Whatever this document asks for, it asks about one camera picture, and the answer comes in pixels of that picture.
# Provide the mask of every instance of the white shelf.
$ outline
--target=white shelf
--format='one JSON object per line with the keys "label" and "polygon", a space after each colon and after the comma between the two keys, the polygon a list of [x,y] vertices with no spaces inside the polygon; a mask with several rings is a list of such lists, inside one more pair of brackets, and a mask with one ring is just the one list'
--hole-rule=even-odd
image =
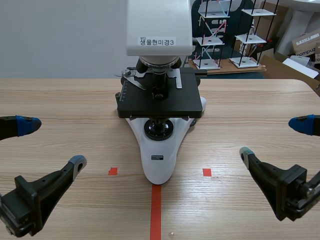
{"label": "white shelf", "polygon": [[200,60],[193,60],[193,62],[197,69],[202,69],[202,70],[220,69],[219,65],[212,59],[202,59],[200,68],[199,68]]}
{"label": "white shelf", "polygon": [[248,40],[247,39],[247,34],[243,35],[238,35],[235,36],[238,40],[243,42],[244,44],[265,44],[266,41],[263,40],[262,38],[258,37],[257,35],[249,35]]}
{"label": "white shelf", "polygon": [[220,38],[213,36],[213,37],[204,37],[204,41],[202,44],[203,37],[197,37],[196,40],[200,44],[200,46],[218,46],[218,45],[225,45]]}
{"label": "white shelf", "polygon": [[227,19],[230,16],[226,15],[223,11],[211,11],[211,12],[199,12],[199,14],[205,19]]}
{"label": "white shelf", "polygon": [[239,62],[240,62],[241,57],[233,57],[230,58],[230,61],[238,68],[238,69],[245,69],[245,68],[257,68],[260,65],[251,60],[250,57],[246,57],[244,56],[241,60],[241,64],[239,66]]}
{"label": "white shelf", "polygon": [[246,13],[246,14],[248,14],[248,15],[250,15],[250,16],[253,16],[253,17],[275,16],[276,15],[273,12],[265,10],[265,9],[254,9],[253,13],[252,13],[252,9],[242,9],[241,11]]}

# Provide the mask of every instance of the white paper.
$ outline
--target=white paper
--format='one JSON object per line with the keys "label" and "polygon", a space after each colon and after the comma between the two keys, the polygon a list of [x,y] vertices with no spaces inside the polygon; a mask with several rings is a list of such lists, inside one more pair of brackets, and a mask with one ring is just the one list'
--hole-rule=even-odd
{"label": "white paper", "polygon": [[310,37],[307,37],[307,38],[305,38],[305,39],[303,39],[303,40],[301,40],[301,41],[297,41],[297,42],[296,42],[296,45],[298,46],[298,45],[300,45],[300,44],[306,43],[306,42],[308,42],[308,41],[310,41],[310,40],[312,40],[312,39],[315,39],[315,38],[317,38],[317,37],[319,37],[319,36],[320,36],[319,33],[317,33],[317,34],[312,35],[312,36],[310,36]]}
{"label": "white paper", "polygon": [[315,78],[316,76],[319,75],[319,73],[315,70],[312,70],[306,66],[302,66],[301,64],[291,60],[290,58],[287,58],[283,64],[289,66],[290,68],[293,68],[297,71],[299,71],[300,73],[303,73],[304,75],[307,75],[310,78]]}

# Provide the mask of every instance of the white wall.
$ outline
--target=white wall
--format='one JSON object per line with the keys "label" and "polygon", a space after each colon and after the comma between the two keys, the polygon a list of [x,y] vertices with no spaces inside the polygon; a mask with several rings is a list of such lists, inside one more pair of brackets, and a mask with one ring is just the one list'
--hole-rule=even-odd
{"label": "white wall", "polygon": [[112,78],[126,56],[126,0],[0,0],[0,78]]}

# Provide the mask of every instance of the wood grain surface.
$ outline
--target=wood grain surface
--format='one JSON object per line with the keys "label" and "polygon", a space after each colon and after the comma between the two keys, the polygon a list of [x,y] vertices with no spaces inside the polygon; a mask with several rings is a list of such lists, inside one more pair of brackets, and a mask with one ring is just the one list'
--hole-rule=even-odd
{"label": "wood grain surface", "polygon": [[[206,79],[199,89],[206,111],[162,186],[162,239],[319,240],[320,204],[296,222],[279,222],[239,149],[249,147],[279,168],[299,164],[313,177],[320,170],[320,137],[299,134],[288,121],[320,114],[320,98],[288,79]],[[73,155],[88,159],[34,240],[150,239],[152,185],[134,134],[117,116],[120,90],[115,79],[0,79],[0,116],[42,120],[39,131],[0,142],[2,194],[15,188],[18,175],[33,181]],[[117,176],[108,176],[111,167]],[[203,168],[212,169],[212,177],[204,177]],[[1,223],[0,240],[10,239]]]}

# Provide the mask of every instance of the red tape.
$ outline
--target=red tape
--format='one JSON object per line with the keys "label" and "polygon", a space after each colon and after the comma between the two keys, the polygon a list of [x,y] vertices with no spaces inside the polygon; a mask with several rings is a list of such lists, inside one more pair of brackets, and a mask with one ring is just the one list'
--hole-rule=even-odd
{"label": "red tape", "polygon": [[204,177],[212,177],[211,169],[210,168],[203,168],[203,176]]}
{"label": "red tape", "polygon": [[150,240],[161,240],[161,185],[152,184]]}
{"label": "red tape", "polygon": [[109,176],[115,176],[117,174],[118,174],[118,168],[117,167],[112,167],[108,172]]}

